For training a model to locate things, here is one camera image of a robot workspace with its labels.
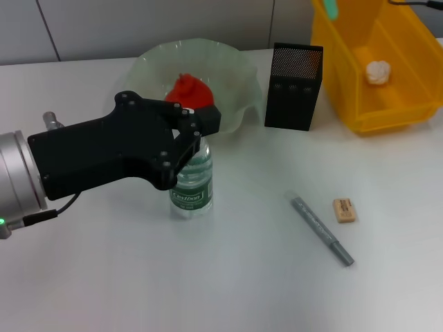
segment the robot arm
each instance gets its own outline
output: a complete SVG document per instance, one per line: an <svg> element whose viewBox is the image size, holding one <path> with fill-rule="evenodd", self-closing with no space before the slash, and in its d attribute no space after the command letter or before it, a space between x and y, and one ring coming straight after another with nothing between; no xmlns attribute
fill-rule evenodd
<svg viewBox="0 0 443 332"><path fill-rule="evenodd" d="M19 131L0 135L0 239L46 209L45 197L60 199L127 177L168 190L199 151L200 137L219 131L214 106L194 113L131 91L115 101L109 115L33 135L29 145ZM180 133L176 138L172 129Z"/></svg>

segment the red object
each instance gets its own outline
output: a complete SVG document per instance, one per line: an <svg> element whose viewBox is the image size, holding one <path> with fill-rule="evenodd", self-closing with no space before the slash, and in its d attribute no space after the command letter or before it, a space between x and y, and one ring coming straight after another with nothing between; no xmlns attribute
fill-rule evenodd
<svg viewBox="0 0 443 332"><path fill-rule="evenodd" d="M179 102L182 107L189 109L200 109L214 104L214 96L208 86L190 74L180 74L165 100Z"/></svg>

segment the yellow plastic bin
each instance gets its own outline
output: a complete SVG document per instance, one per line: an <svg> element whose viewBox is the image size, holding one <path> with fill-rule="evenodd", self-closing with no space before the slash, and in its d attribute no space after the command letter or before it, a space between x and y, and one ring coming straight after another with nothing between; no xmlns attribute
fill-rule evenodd
<svg viewBox="0 0 443 332"><path fill-rule="evenodd" d="M429 119L443 105L443 48L409 6L388 0L337 0L340 14L315 8L312 45L323 46L323 86L340 119L355 132ZM372 61L391 65L388 83L365 78Z"/></svg>

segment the white table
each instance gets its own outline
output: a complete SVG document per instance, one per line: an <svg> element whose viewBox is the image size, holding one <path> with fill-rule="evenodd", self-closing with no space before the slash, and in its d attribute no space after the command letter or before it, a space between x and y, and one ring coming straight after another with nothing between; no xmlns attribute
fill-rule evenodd
<svg viewBox="0 0 443 332"><path fill-rule="evenodd" d="M248 55L267 91L272 54ZM109 113L133 59L0 67L0 132ZM125 179L0 241L7 332L443 331L443 119L360 138L320 92L310 132L251 114L210 140L215 206L171 219L168 193ZM344 268L285 201L297 191L355 258ZM357 222L339 225L332 200ZM50 202L61 206L65 200Z"/></svg>

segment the eraser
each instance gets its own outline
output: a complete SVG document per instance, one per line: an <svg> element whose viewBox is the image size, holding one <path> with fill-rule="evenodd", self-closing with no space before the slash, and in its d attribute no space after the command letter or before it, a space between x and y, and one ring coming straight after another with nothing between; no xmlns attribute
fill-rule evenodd
<svg viewBox="0 0 443 332"><path fill-rule="evenodd" d="M334 211L339 223L355 221L355 210L350 199L334 199Z"/></svg>

